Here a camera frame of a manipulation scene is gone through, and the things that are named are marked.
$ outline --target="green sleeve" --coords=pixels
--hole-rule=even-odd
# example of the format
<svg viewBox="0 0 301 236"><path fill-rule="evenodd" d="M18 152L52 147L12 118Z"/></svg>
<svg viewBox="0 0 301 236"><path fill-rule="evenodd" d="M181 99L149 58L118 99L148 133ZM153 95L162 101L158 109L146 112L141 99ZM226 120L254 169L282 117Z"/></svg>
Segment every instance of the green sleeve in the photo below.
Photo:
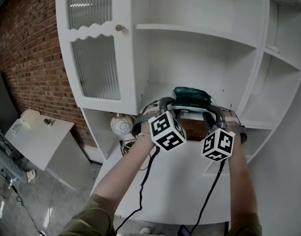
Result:
<svg viewBox="0 0 301 236"><path fill-rule="evenodd" d="M65 226L60 236L116 236L114 212L106 200L92 195L83 210Z"/></svg>
<svg viewBox="0 0 301 236"><path fill-rule="evenodd" d="M232 225L227 236L262 236L262 227L256 214L248 215Z"/></svg>

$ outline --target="white countertop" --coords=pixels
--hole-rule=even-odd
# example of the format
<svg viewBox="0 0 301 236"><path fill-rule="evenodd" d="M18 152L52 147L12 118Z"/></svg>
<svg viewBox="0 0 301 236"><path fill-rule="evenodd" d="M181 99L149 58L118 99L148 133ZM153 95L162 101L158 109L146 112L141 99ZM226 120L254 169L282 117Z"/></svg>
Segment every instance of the white countertop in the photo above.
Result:
<svg viewBox="0 0 301 236"><path fill-rule="evenodd" d="M6 133L6 139L30 162L45 170L53 154L63 141L64 137L74 126L73 123L55 119L52 127L48 127L43 121L52 119L41 115L32 125L21 126L16 135L12 134L12 128L21 124L19 119Z"/></svg>
<svg viewBox="0 0 301 236"><path fill-rule="evenodd" d="M94 188L122 157L117 145L104 162ZM171 153L161 151L155 158L143 190L143 209L132 218L165 224L195 224L216 176L203 176L210 160L203 158L200 143L188 142ZM139 208L140 171L124 196L116 214L127 217ZM221 176L202 215L200 224L230 220L230 180Z"/></svg>

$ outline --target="person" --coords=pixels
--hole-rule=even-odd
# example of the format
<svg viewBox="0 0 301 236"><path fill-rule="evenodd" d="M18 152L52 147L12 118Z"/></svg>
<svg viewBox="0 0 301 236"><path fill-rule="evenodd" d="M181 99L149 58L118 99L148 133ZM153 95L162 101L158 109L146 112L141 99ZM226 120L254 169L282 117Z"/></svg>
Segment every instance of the person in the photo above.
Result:
<svg viewBox="0 0 301 236"><path fill-rule="evenodd" d="M142 124L141 132L150 134L147 122ZM84 209L70 220L60 236L115 236L115 211L154 146L150 137L138 137L130 152L100 181ZM235 136L229 169L232 227L227 235L260 236L262 232L257 216L255 191L239 134ZM144 228L141 233L150 234L150 229Z"/></svg>
<svg viewBox="0 0 301 236"><path fill-rule="evenodd" d="M19 179L23 183L30 183L36 177L36 171L24 172L14 161L6 154L3 147L0 145L0 167L2 167L13 181Z"/></svg>

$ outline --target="forearm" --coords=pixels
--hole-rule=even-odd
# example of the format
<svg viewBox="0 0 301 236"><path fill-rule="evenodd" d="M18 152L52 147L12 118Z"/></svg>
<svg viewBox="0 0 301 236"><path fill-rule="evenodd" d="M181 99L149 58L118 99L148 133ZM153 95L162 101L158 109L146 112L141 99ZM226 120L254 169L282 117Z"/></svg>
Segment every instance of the forearm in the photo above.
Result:
<svg viewBox="0 0 301 236"><path fill-rule="evenodd" d="M129 153L98 184L94 194L107 199L114 212L154 146L149 137L139 137Z"/></svg>
<svg viewBox="0 0 301 236"><path fill-rule="evenodd" d="M231 184L231 222L248 214L257 213L257 201L247 161L240 145L235 140L233 155L229 158Z"/></svg>

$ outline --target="cabinet door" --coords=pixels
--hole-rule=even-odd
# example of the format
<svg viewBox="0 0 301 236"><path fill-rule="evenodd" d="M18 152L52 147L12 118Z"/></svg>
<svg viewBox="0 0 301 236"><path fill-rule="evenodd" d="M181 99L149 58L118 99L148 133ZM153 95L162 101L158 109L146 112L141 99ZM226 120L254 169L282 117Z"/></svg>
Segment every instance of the cabinet door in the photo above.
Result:
<svg viewBox="0 0 301 236"><path fill-rule="evenodd" d="M78 106L136 114L131 0L56 0L56 10Z"/></svg>

